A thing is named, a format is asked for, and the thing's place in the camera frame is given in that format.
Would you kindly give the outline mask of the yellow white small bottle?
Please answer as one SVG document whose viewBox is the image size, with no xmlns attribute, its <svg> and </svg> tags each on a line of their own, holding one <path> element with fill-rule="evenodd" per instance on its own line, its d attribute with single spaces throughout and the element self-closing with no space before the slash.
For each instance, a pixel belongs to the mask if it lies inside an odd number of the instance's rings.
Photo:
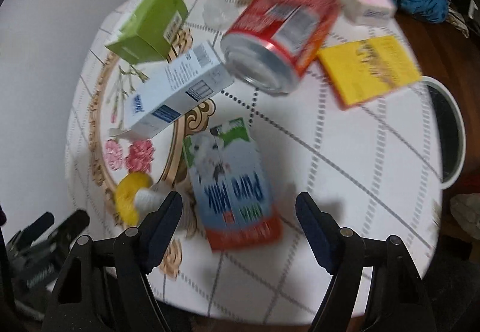
<svg viewBox="0 0 480 332">
<path fill-rule="evenodd" d="M 125 226 L 138 226 L 147 214 L 160 208 L 171 190 L 168 183 L 153 183 L 150 175 L 132 172 L 117 185 L 114 193 L 116 211 Z"/>
</svg>

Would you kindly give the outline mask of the pure milk carton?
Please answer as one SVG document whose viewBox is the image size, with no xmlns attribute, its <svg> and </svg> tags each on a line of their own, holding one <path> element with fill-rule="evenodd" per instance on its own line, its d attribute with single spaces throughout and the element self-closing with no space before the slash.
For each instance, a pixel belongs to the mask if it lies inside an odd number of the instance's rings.
<svg viewBox="0 0 480 332">
<path fill-rule="evenodd" d="M 281 239 L 269 181 L 243 118 L 185 137 L 183 153 L 198 214 L 214 252 Z"/>
</svg>

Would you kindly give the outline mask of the green cardboard box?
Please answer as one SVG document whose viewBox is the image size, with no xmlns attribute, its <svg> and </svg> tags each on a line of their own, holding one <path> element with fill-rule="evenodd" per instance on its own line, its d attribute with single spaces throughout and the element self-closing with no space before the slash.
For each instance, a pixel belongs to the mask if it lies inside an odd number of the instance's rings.
<svg viewBox="0 0 480 332">
<path fill-rule="evenodd" d="M 187 16 L 183 0 L 141 0 L 105 47 L 132 65 L 165 60 Z"/>
</svg>

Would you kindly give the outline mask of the yellow box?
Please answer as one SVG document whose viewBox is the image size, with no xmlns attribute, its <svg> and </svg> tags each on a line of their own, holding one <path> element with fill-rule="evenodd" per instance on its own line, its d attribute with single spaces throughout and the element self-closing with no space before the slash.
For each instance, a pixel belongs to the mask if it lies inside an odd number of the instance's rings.
<svg viewBox="0 0 480 332">
<path fill-rule="evenodd" d="M 317 56 L 344 109 L 422 79 L 420 69 L 392 35 L 320 49 Z"/>
</svg>

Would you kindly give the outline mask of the red soda can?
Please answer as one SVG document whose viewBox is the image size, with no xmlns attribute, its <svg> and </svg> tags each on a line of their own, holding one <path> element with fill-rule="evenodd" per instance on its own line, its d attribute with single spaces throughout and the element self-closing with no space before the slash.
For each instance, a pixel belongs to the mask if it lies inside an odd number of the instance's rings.
<svg viewBox="0 0 480 332">
<path fill-rule="evenodd" d="M 222 37 L 225 64 L 261 91 L 291 93 L 340 10 L 340 0 L 253 0 Z"/>
</svg>

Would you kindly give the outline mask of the white round trash bin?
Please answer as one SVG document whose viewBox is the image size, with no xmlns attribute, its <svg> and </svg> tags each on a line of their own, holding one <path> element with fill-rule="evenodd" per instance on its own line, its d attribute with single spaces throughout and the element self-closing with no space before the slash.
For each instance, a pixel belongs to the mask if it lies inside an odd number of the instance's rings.
<svg viewBox="0 0 480 332">
<path fill-rule="evenodd" d="M 451 187 L 464 168 L 466 157 L 465 123 L 455 97 L 439 80 L 424 76 L 439 133 L 442 159 L 442 189 Z"/>
</svg>

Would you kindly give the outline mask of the white patterned tablecloth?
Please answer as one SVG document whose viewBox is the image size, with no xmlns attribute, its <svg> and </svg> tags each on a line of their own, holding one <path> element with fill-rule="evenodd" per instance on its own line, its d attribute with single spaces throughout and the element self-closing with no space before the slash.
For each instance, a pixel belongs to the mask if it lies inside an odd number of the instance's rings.
<svg viewBox="0 0 480 332">
<path fill-rule="evenodd" d="M 181 52 L 210 41 L 219 56 L 223 36 L 204 25 L 209 0 L 184 0 L 189 9 Z M 114 2 L 85 60 L 69 119 L 65 167 L 74 209 L 89 214 L 93 239 L 119 235 L 112 191 L 127 174 L 128 141 L 107 143 L 120 121 L 120 105 L 137 85 L 138 73 L 104 44 L 137 0 Z M 180 118 L 152 139 L 154 152 L 138 152 L 151 177 L 169 183 L 185 178 L 183 137 L 234 118 L 245 118 L 278 202 L 280 241 L 239 251 L 213 253 L 201 226 L 191 237 L 177 232 L 167 260 L 148 276 L 159 300 L 193 313 L 260 325 L 310 324 L 330 275 L 316 263 L 295 217 L 297 193 L 308 191 L 340 226 L 384 240 L 395 234 L 406 244 L 420 274 L 438 239 L 442 166 L 437 122 L 423 83 L 343 110 L 318 62 L 298 89 L 274 97 L 236 80 L 225 91 Z"/>
</svg>

